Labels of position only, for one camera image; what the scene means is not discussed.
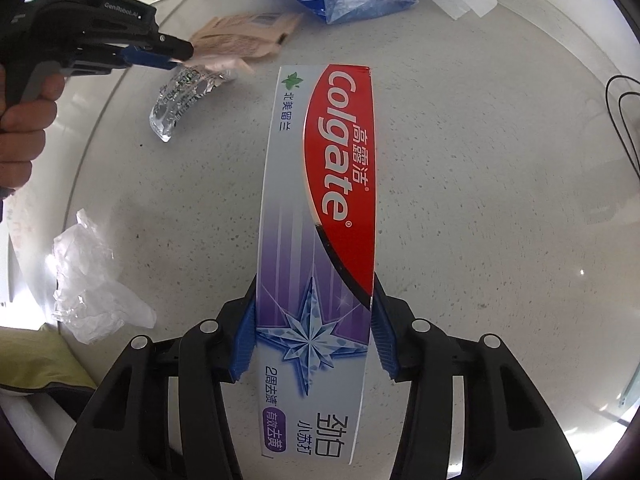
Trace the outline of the person's left hand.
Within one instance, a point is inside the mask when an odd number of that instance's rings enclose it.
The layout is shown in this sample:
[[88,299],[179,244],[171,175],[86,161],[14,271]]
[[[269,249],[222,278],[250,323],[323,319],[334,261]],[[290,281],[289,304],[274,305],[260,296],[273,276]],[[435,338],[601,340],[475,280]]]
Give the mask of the person's left hand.
[[32,162],[46,145],[46,129],[58,114],[56,101],[65,87],[60,74],[47,76],[40,96],[32,102],[6,106],[6,71],[1,67],[0,184],[9,194],[32,175]]

